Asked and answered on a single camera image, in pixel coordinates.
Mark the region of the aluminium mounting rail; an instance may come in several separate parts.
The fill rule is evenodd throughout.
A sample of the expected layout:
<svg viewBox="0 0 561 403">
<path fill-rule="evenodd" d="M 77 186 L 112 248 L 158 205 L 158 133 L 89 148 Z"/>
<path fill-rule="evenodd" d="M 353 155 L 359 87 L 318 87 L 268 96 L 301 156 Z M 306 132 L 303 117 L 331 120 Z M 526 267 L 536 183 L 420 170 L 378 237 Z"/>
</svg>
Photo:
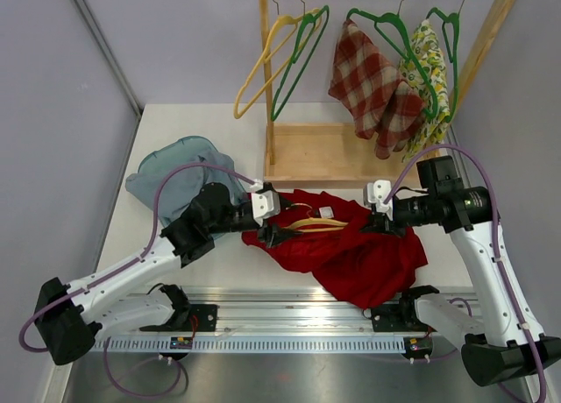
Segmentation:
<svg viewBox="0 0 561 403">
<path fill-rule="evenodd" d="M 420 322 L 376 333 L 362 309 L 318 288 L 272 292 L 205 291 L 193 304 L 218 305 L 215 332 L 132 330 L 96 342 L 95 351 L 177 354 L 404 354 L 430 348 L 439 336 Z"/>
</svg>

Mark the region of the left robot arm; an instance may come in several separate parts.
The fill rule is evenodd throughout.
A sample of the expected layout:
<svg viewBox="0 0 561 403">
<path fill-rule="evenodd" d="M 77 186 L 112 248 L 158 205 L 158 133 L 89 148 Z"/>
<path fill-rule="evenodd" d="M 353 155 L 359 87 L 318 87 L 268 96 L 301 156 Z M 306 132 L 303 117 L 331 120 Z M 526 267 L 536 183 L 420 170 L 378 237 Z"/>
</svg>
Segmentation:
<svg viewBox="0 0 561 403">
<path fill-rule="evenodd" d="M 67 284 L 52 278 L 41 286 L 33 324 L 46 352 L 55 364 L 65 365 L 86 355 L 96 342 L 128 330 L 182 330 L 190 302 L 179 286 L 164 285 L 153 297 L 128 294 L 202 258 L 214 249 L 216 234 L 250 231 L 268 247 L 280 244 L 291 235 L 269 220 L 291 204 L 269 182 L 237 205 L 224 184 L 204 185 L 144 250 Z"/>
</svg>

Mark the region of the lemon print skirt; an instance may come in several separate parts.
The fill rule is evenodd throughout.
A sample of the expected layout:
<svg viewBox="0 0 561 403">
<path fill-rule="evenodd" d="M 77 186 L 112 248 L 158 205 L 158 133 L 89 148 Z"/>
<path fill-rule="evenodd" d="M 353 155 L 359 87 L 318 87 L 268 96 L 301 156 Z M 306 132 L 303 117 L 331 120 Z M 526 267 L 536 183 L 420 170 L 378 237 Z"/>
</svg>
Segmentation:
<svg viewBox="0 0 561 403">
<path fill-rule="evenodd" d="M 427 117 L 424 112 L 421 113 L 422 124 L 408 140 L 403 162 L 410 160 L 428 146 L 443 143 L 451 119 L 447 66 L 437 33 L 428 19 L 424 19 L 411 34 L 410 47 L 426 79 L 423 79 L 412 60 L 400 59 L 398 70 L 408 85 L 422 98 L 425 108 L 432 111 L 432 106 L 436 104 L 437 113 L 434 117 Z"/>
</svg>

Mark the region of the red plaid skirt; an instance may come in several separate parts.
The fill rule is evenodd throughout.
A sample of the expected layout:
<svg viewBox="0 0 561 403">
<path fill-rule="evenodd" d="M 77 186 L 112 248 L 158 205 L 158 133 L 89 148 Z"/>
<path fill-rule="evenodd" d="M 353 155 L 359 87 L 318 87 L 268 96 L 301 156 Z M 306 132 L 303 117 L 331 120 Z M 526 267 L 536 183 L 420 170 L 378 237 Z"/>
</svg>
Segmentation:
<svg viewBox="0 0 561 403">
<path fill-rule="evenodd" d="M 337 40 L 328 95 L 349 111 L 357 138 L 375 140 L 378 159 L 402 151 L 424 122 L 424 100 L 350 19 Z"/>
</svg>

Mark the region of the yellow hanger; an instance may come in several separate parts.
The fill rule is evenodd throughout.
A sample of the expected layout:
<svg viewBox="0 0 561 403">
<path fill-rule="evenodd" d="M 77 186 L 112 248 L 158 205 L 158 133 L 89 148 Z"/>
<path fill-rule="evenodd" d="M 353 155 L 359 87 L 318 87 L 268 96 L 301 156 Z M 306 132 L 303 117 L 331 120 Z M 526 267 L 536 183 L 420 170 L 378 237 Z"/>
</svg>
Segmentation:
<svg viewBox="0 0 561 403">
<path fill-rule="evenodd" d="M 333 232 L 344 229 L 348 222 L 335 218 L 334 210 L 331 206 L 323 206 L 313 208 L 306 203 L 296 203 L 289 207 L 290 209 L 306 208 L 307 217 L 296 220 L 285 226 L 286 230 L 296 233 L 323 233 Z"/>
<path fill-rule="evenodd" d="M 253 104 L 255 104 L 257 100 L 262 95 L 264 95 L 266 97 L 267 122 L 272 123 L 270 112 L 272 109 L 273 96 L 279 86 L 279 82 L 281 81 L 281 77 L 288 64 L 288 58 L 292 53 L 293 48 L 288 58 L 283 64 L 279 66 L 279 68 L 275 72 L 271 70 L 271 62 L 273 56 L 277 54 L 277 52 L 279 52 L 279 50 L 284 47 L 284 45 L 289 40 L 295 41 L 295 35 L 298 26 L 302 21 L 302 16 L 306 11 L 308 11 L 308 9 L 304 9 L 303 13 L 300 16 L 296 17 L 278 14 L 275 22 L 270 25 L 268 23 L 269 1 L 273 0 L 259 0 L 262 53 L 236 96 L 233 109 L 233 116 L 236 119 L 241 118 L 246 113 L 246 111 L 248 111 L 253 106 Z M 239 104 L 242 100 L 242 97 L 259 69 L 264 70 L 264 85 L 258 90 L 254 97 L 249 100 L 246 106 L 241 109 L 239 107 Z"/>
</svg>

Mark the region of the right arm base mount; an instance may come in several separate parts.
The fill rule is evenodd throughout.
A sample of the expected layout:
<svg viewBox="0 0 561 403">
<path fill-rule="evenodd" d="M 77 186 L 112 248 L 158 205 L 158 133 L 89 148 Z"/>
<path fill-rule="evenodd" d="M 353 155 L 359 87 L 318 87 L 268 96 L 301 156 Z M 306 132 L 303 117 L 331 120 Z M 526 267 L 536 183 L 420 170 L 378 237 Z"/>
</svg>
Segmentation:
<svg viewBox="0 0 561 403">
<path fill-rule="evenodd" d="M 376 333 L 395 333 L 407 330 L 396 303 L 385 303 L 375 308 L 362 310 L 362 315 L 371 322 Z"/>
</svg>

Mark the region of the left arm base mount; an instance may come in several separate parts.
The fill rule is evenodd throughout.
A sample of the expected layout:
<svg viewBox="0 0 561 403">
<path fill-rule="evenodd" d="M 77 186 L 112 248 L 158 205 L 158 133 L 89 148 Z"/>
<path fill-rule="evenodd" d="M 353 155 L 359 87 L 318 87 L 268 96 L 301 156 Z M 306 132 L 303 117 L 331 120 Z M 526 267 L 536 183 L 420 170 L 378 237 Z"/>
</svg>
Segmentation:
<svg viewBox="0 0 561 403">
<path fill-rule="evenodd" d="M 193 304 L 187 318 L 179 323 L 174 329 L 181 333 L 210 333 L 215 332 L 218 319 L 218 305 L 215 304 Z"/>
</svg>

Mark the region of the red pleated skirt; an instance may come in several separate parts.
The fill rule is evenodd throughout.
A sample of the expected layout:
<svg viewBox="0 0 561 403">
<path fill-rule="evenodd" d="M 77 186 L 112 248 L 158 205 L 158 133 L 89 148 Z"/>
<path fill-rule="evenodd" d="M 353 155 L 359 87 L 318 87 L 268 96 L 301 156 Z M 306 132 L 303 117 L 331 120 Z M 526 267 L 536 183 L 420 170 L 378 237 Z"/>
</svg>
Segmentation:
<svg viewBox="0 0 561 403">
<path fill-rule="evenodd" d="M 335 218 L 348 225 L 339 231 L 303 233 L 273 248 L 260 243 L 254 231 L 242 233 L 242 241 L 260 248 L 287 271 L 311 273 L 337 300 L 362 309 L 377 307 L 411 287 L 415 270 L 428 264 L 422 242 L 411 228 L 405 237 L 360 233 L 370 211 L 356 201 L 301 189 L 281 196 L 313 208 L 331 206 Z M 271 222 L 285 228 L 306 218 L 307 212 L 306 208 L 288 209 Z"/>
</svg>

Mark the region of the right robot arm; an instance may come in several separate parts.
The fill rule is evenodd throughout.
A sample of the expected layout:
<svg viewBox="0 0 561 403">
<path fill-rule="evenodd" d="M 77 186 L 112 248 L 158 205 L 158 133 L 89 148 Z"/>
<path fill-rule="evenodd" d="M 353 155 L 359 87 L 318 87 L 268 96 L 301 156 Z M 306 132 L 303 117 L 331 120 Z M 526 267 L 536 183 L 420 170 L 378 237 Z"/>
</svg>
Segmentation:
<svg viewBox="0 0 561 403">
<path fill-rule="evenodd" d="M 364 232 L 404 238 L 413 227 L 437 224 L 449 235 L 470 276 L 481 313 L 475 320 L 433 286 L 402 293 L 398 319 L 406 329 L 431 327 L 460 352 L 479 386 L 536 375 L 560 359 L 560 340 L 547 336 L 525 300 L 510 264 L 494 193 L 489 185 L 466 187 L 451 156 L 416 165 L 420 190 L 397 198 L 389 180 L 363 190 L 370 208 Z"/>
</svg>

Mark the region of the wooden clothes rack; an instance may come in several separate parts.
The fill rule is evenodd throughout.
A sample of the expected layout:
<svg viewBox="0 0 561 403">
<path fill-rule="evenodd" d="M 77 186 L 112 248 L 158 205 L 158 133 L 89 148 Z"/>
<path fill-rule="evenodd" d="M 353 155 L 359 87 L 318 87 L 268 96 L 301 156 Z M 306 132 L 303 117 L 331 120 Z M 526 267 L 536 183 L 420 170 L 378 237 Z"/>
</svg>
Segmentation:
<svg viewBox="0 0 561 403">
<path fill-rule="evenodd" d="M 494 0 L 466 58 L 455 92 L 460 100 L 486 58 L 516 0 Z M 261 38 L 273 33 L 269 0 L 259 0 Z M 395 179 L 403 170 L 400 158 L 372 155 L 372 146 L 357 138 L 348 123 L 266 122 L 264 175 L 276 187 L 359 188 L 369 180 Z"/>
</svg>

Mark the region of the aluminium corner post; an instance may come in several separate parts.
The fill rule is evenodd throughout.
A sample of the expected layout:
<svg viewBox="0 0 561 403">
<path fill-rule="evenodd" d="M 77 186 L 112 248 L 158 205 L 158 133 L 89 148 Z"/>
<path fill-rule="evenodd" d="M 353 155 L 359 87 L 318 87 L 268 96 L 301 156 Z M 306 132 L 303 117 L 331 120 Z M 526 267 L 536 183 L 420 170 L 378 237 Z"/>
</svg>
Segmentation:
<svg viewBox="0 0 561 403">
<path fill-rule="evenodd" d="M 138 99 L 132 85 L 125 75 L 117 56 L 114 54 L 109 41 L 107 40 L 103 28 L 99 23 L 88 0 L 70 0 L 75 7 L 80 19 L 84 23 L 89 35 L 93 39 L 97 50 L 101 54 L 107 68 L 119 87 L 124 99 L 128 103 L 133 115 L 139 121 L 142 117 L 144 106 Z"/>
</svg>

